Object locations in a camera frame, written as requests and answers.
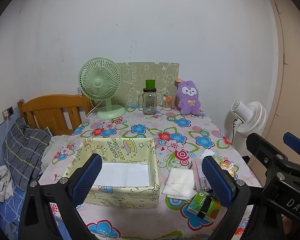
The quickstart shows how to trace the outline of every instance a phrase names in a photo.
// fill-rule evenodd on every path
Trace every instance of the purple plush toy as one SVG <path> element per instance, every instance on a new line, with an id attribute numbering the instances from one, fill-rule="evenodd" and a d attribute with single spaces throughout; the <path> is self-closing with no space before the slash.
<path id="1" fill-rule="evenodd" d="M 177 97 L 179 99 L 178 107 L 181 114 L 200 114 L 201 104 L 198 100 L 198 91 L 192 81 L 182 81 L 178 84 Z"/>

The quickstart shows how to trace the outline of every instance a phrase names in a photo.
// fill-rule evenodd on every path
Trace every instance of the fan base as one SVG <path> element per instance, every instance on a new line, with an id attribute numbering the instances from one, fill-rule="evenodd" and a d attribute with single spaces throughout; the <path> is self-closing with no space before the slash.
<path id="1" fill-rule="evenodd" d="M 124 115 L 125 112 L 126 112 L 126 109 L 124 109 L 123 106 L 112 105 L 112 110 L 110 110 L 110 111 L 106 110 L 106 107 L 101 108 L 97 112 L 97 117 L 100 119 L 114 119 L 114 118 Z"/>

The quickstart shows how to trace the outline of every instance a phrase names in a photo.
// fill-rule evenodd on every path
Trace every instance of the beige door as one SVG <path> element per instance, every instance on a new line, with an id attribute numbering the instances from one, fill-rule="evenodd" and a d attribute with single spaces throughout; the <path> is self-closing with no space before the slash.
<path id="1" fill-rule="evenodd" d="M 291 0 L 273 2 L 274 13 L 277 14 L 279 53 L 283 57 L 276 87 L 278 99 L 272 105 L 274 118 L 269 116 L 262 136 L 285 154 L 289 161 L 300 164 L 300 156 L 282 140 L 286 132 L 300 138 L 300 12 Z M 264 184 L 266 169 L 261 163 L 254 161 L 251 169 Z"/>

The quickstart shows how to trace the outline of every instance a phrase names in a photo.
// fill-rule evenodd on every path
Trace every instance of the wooden headboard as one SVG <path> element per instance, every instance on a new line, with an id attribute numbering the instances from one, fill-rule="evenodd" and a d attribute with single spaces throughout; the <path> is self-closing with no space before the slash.
<path id="1" fill-rule="evenodd" d="M 79 107 L 83 107 L 86 114 L 91 109 L 90 99 L 83 95 L 47 95 L 34 98 L 27 103 L 18 102 L 20 116 L 33 128 L 44 129 L 49 127 L 53 135 L 68 134 L 81 124 Z M 63 114 L 63 108 L 66 108 L 72 129 L 69 129 Z"/>

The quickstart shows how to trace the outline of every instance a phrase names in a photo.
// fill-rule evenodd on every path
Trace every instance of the green patterned board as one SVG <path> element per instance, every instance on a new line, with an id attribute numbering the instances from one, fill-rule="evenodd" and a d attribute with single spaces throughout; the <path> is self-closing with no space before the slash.
<path id="1" fill-rule="evenodd" d="M 157 88 L 157 105 L 162 105 L 164 94 L 175 97 L 178 77 L 178 63 L 129 62 L 117 63 L 121 74 L 122 84 L 119 92 L 112 98 L 113 104 L 121 106 L 138 105 L 138 96 L 143 93 L 147 79 L 154 79 Z"/>

